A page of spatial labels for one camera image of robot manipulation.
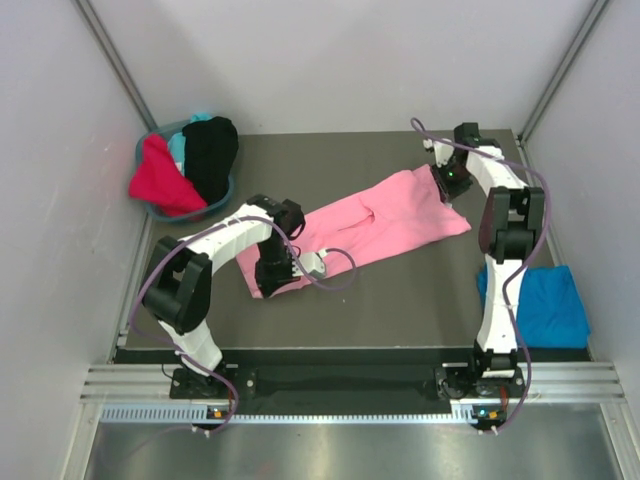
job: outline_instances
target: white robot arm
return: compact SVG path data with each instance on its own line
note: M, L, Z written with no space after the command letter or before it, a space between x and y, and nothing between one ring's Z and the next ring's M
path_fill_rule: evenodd
M246 217L255 220L241 220ZM264 297L302 277L291 252L272 224L280 227L290 239L297 238L304 229L304 215L300 206L290 200L275 202L264 195L252 197L233 215L213 227L207 227L213 231L192 242L189 248L183 249L172 259L147 291L143 299L144 306L179 347L176 353L183 356L185 365L191 370L208 376L207 372L189 362L189 358L210 371L215 370L222 360L222 352L215 344L206 322L211 299L211 277L222 265L257 244L260 259L256 263L256 282ZM180 240L164 237L158 241L145 278L180 242L193 236ZM298 259L309 274L322 279L326 276L322 260L324 255L326 252L307 252ZM176 273L182 273L182 278L178 279Z
M498 143L483 139L475 123L461 124L454 130L454 136L456 143L496 160L504 159ZM510 305L505 302L502 287L522 267L539 239L544 192L529 187L507 165L478 153L430 140L425 140L424 146L435 152L432 172L443 201L466 191L471 176L487 196L478 240L485 254L488 288L482 326L476 338L474 374L478 378L512 379L516 375L518 344L509 309L515 317L524 269L508 284Z

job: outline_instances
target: gray table surface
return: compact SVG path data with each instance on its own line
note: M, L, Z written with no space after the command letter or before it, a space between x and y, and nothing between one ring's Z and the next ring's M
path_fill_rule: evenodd
M85 480L622 480L597 405L528 404L498 437L468 425L98 426ZM131 452L143 442L144 449Z
M450 132L440 133L451 138ZM483 134L500 142L507 159L519 161L510 130ZM156 223L151 242L202 230L256 193L290 198L311 212L399 170L433 162L412 132L253 135L240 143L229 206L197 225ZM454 201L473 227L470 232L363 266L356 282L337 293L309 286L252 299L237 263L229 262L213 278L207 321L216 343L222 348L470 346L482 321L476 275L484 262L477 245L484 203L474 185ZM546 246L535 265L552 265ZM339 284L346 275L328 281ZM146 311L139 312L137 322L146 332L164 333ZM134 333L126 346L162 347Z

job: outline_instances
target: blue towel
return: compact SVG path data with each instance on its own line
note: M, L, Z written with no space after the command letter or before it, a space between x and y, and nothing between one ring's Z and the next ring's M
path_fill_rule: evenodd
M484 308L486 265L478 274L478 291ZM586 348L591 333L567 266L531 268L525 272L516 321L528 347Z
M202 122L206 120L211 120L213 117L208 113L196 113L191 116L191 121L193 122ZM173 157L173 162L180 170L180 173L184 175L184 145L187 143L187 139L184 138L182 132L175 133L173 137L169 140L169 151L171 152L171 156Z

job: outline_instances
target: fabric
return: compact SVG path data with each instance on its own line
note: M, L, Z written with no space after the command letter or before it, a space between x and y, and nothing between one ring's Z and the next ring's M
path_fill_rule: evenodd
M129 196L159 206L170 217L207 206L180 174L167 142L157 134L149 135L142 144L142 163L129 183Z
M211 120L213 117L208 113L196 113L191 116L191 120L189 123L193 122L202 122L206 120ZM186 143L186 139L182 134L182 131L178 133L174 133L171 139L169 140L169 151L171 152L171 156L173 157L173 161L180 170L180 173L184 175L184 144Z
M184 176L207 204L227 193L231 166L238 153L238 131L231 120L214 117L182 129L185 136Z
M478 274L484 308L487 267ZM524 273L516 317L528 347L586 348L591 331L587 315L567 266L531 268Z
M342 248L353 256L358 267L471 229L464 217L440 202L429 165L398 172L368 190L338 200L305 218L306 228L293 242L301 252ZM236 257L255 298L262 297L254 278L258 257L256 246ZM349 261L338 253L329 254L324 261L327 277L351 268ZM309 283L303 278L282 287L276 294Z

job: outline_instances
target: blue basket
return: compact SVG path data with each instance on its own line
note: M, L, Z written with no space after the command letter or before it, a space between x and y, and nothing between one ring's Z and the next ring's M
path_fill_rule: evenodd
M171 125L166 125L164 127L158 128L144 135L136 145L136 168L138 168L142 163L142 144L144 143L145 139L149 135L156 133L161 137L163 137L168 142L171 139L171 137L173 137L174 134L181 132L182 128L188 123L189 123L188 120L184 122L172 123ZM227 190L227 193L225 194L225 196L221 200L209 205L207 208L203 208L202 210L196 210L195 212L187 213L186 215L180 215L177 217L169 217L165 215L158 206L153 205L152 203L149 203L149 202L143 202L143 203L145 208L147 209L147 212L151 216L151 218L153 218L158 222L193 223L193 222L199 222L199 221L205 220L207 217L210 217L211 215L216 213L218 210L223 208L227 203L229 203L229 200L231 200L232 194L233 194L233 177L229 175L229 189Z

